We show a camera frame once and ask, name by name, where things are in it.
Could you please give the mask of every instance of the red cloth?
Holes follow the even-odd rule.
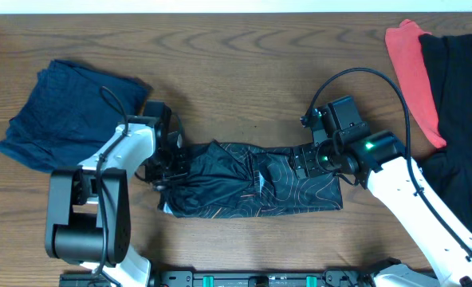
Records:
[[[399,28],[387,29],[385,43],[411,114],[427,139],[440,148],[445,147],[446,142],[438,131],[438,113],[419,41],[419,36],[425,33],[431,34],[406,19]]]

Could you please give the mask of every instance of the wood grain surface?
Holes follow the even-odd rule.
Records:
[[[331,75],[364,66],[396,79],[384,32],[405,18],[437,36],[472,33],[472,14],[0,15],[0,140],[36,73],[61,58],[149,83],[192,143],[304,144],[311,137],[298,119]],[[344,76],[318,101],[347,94],[374,131],[404,139],[400,103],[384,81]],[[412,135],[417,159],[433,152],[415,122]],[[0,154],[0,286],[53,286],[75,269],[45,254],[48,184],[49,175]],[[208,220],[161,214],[159,195],[133,179],[132,244],[161,268],[321,270],[395,257],[429,269],[382,203],[341,185],[341,211]]]

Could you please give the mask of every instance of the black fabric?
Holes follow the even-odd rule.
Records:
[[[70,61],[51,61],[23,109],[10,120],[0,152],[39,171],[76,165],[99,150],[114,134],[121,115],[100,96],[106,86],[134,115],[149,88],[99,73]],[[107,96],[108,101],[116,102]]]
[[[188,178],[161,190],[161,209],[177,217],[241,218],[342,208],[338,178],[297,179],[291,147],[241,143],[189,147]]]
[[[419,40],[447,142],[423,163],[423,174],[472,232],[472,35]]]

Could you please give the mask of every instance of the folded cloth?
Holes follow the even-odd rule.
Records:
[[[399,28],[387,29],[385,43],[411,114],[427,139],[435,147],[441,148],[446,146],[446,142],[438,131],[438,113],[419,41],[419,36],[425,33],[431,34],[406,19]]]
[[[70,61],[51,61],[23,109],[10,120],[0,152],[38,171],[76,165],[99,150],[122,117],[100,96],[105,86],[128,115],[136,114],[149,87],[87,69]],[[109,103],[117,106],[110,96]]]
[[[422,164],[423,175],[472,232],[472,35],[419,40],[447,143]]]
[[[159,209],[177,217],[242,218],[340,210],[339,180],[331,174],[297,179],[291,147],[242,143],[187,147],[190,174],[160,190]]]

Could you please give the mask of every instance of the navy blue towel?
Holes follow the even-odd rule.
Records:
[[[10,120],[0,152],[45,172],[87,159],[122,120],[101,98],[101,86],[116,94],[128,115],[136,114],[151,89],[70,61],[51,61],[37,74],[26,105]],[[110,96],[106,98],[117,106]]]

